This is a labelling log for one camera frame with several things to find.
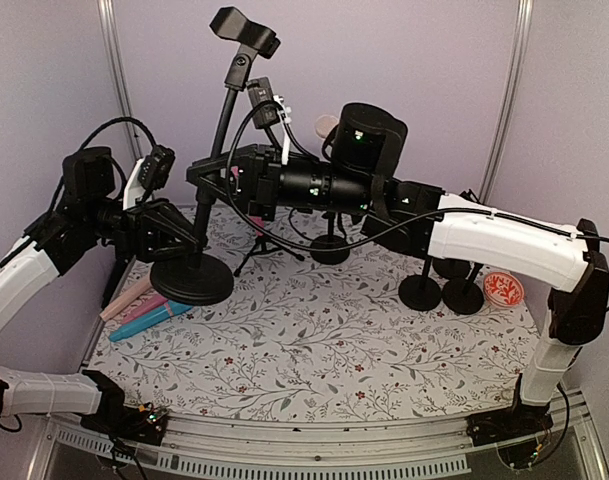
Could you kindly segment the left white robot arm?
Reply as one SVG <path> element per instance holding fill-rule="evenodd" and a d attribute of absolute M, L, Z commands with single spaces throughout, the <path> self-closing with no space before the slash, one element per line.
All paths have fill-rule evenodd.
<path fill-rule="evenodd" d="M 143 263 L 196 252 L 191 225 L 170 201 L 151 199 L 162 188 L 174 152 L 155 145 L 113 198 L 114 159 L 108 147 L 83 148 L 63 161 L 58 206 L 33 222 L 0 261 L 0 332 L 39 291 L 68 272 L 88 251 L 106 242 L 117 256 Z M 112 434 L 132 426 L 123 392 L 95 371 L 31 374 L 0 366 L 0 418 L 19 413 L 94 415 Z"/>

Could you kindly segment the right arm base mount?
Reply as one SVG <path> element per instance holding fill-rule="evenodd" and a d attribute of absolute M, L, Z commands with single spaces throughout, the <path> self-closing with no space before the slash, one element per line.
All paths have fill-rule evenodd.
<path fill-rule="evenodd" d="M 525 404 L 516 390 L 508 407 L 469 415 L 466 434 L 474 446 L 482 446 L 544 432 L 553 426 L 549 408 L 549 403 Z"/>

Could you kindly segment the blue microphone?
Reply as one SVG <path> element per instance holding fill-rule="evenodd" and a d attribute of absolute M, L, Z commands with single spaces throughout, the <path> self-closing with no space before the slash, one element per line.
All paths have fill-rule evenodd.
<path fill-rule="evenodd" d="M 147 330 L 170 318 L 184 314 L 192 310 L 192 305 L 187 305 L 169 300 L 151 311 L 135 318 L 129 323 L 123 324 L 109 335 L 110 342 L 119 342 Z"/>

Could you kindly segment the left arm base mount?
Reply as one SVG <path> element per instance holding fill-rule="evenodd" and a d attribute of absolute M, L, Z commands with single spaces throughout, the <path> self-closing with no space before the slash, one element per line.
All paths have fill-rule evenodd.
<path fill-rule="evenodd" d="M 137 407 L 125 404 L 124 391 L 109 377 L 96 370 L 83 370 L 101 393 L 95 413 L 82 415 L 80 425 L 111 438 L 160 446 L 168 424 L 169 410 L 152 402 Z"/>

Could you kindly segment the short pink microphone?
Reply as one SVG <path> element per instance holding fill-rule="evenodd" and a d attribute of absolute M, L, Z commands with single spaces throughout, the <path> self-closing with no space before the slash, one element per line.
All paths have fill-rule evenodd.
<path fill-rule="evenodd" d="M 152 310 L 162 306 L 166 301 L 167 301 L 167 299 L 164 296 L 162 296 L 160 294 L 155 294 L 151 298 L 145 300 L 141 305 L 136 307 L 130 313 L 128 313 L 124 317 L 123 322 L 129 323 L 129 322 L 151 312 Z"/>

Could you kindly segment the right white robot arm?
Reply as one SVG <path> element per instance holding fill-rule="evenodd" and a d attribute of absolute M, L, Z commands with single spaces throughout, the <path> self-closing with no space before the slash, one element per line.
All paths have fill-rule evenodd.
<path fill-rule="evenodd" d="M 544 223 L 480 205 L 427 184 L 394 176 L 408 129 L 385 110 L 345 105 L 328 135 L 323 161 L 287 147 L 233 144 L 194 162 L 187 181 L 268 218 L 277 206 L 350 214 L 364 237 L 426 260 L 461 260 L 542 281 L 550 288 L 546 326 L 515 388 L 501 427 L 521 436 L 536 424 L 582 346 L 601 333 L 609 309 L 609 266 L 603 238 L 588 220 Z"/>

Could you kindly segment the black microphone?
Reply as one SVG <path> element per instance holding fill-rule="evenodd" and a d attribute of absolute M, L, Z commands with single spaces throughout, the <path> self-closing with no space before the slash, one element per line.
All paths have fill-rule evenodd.
<path fill-rule="evenodd" d="M 128 265 L 128 259 L 115 260 L 102 294 L 101 308 L 106 308 L 111 302 Z"/>

